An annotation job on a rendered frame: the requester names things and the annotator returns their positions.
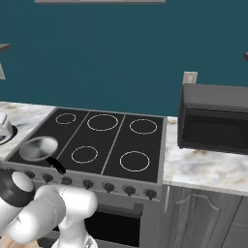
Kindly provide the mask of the black oven door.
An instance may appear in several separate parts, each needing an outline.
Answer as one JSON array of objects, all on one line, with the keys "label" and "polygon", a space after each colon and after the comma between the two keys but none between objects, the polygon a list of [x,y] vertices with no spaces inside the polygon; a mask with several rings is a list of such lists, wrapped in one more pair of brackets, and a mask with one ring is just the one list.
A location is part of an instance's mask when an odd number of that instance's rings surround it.
[{"label": "black oven door", "polygon": [[97,241],[139,248],[142,211],[140,203],[132,208],[99,204],[85,227]]}]

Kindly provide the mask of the white and grey round object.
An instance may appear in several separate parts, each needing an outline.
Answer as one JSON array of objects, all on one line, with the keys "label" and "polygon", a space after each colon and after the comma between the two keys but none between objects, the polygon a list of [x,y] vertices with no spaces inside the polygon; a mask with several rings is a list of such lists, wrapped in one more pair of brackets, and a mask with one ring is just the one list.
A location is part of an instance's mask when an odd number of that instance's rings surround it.
[{"label": "white and grey round object", "polygon": [[0,145],[8,142],[17,134],[14,126],[6,113],[0,112]]}]

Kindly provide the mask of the beige wall socket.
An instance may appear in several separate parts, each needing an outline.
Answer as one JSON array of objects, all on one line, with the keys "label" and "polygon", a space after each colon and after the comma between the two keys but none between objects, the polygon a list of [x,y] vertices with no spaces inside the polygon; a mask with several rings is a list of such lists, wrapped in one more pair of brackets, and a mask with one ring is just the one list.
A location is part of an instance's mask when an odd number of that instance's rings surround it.
[{"label": "beige wall socket", "polygon": [[185,72],[183,74],[182,83],[196,83],[198,78],[197,72]]}]

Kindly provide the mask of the black microwave oven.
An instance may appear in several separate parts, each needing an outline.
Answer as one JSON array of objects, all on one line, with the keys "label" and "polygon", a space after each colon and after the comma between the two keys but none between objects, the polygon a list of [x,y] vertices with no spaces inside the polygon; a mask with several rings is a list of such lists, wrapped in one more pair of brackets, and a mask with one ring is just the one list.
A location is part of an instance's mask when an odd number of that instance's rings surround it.
[{"label": "black microwave oven", "polygon": [[177,145],[248,155],[248,87],[184,83]]}]

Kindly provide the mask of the grey wooden cupboard door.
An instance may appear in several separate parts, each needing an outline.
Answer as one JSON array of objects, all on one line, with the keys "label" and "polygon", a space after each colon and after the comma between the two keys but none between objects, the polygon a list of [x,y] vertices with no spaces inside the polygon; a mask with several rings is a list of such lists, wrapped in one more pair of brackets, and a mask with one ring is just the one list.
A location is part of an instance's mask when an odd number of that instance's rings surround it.
[{"label": "grey wooden cupboard door", "polygon": [[248,197],[243,197],[222,248],[248,248]]},{"label": "grey wooden cupboard door", "polygon": [[160,248],[221,248],[241,196],[163,186]]}]

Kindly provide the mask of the black and silver stove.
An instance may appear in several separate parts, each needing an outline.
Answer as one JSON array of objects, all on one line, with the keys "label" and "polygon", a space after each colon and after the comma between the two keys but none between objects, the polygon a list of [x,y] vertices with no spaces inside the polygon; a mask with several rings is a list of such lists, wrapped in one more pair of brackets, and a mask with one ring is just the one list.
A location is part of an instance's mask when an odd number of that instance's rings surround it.
[{"label": "black and silver stove", "polygon": [[[125,208],[142,204],[139,248],[158,248],[166,124],[165,117],[59,108],[5,159],[2,167],[34,172],[37,186],[60,184],[68,176],[73,180],[69,186],[84,188],[82,182],[89,179],[94,186],[87,190],[95,192],[99,204]],[[66,169],[64,174],[46,161],[28,162],[20,157],[20,147],[36,137],[57,139],[53,157]],[[49,183],[43,179],[45,173],[53,176]],[[104,188],[107,182],[114,185],[110,193]],[[125,186],[133,186],[136,192],[129,197]],[[147,189],[155,190],[157,196],[150,200],[145,195]],[[99,248],[130,248],[97,243]]]}]

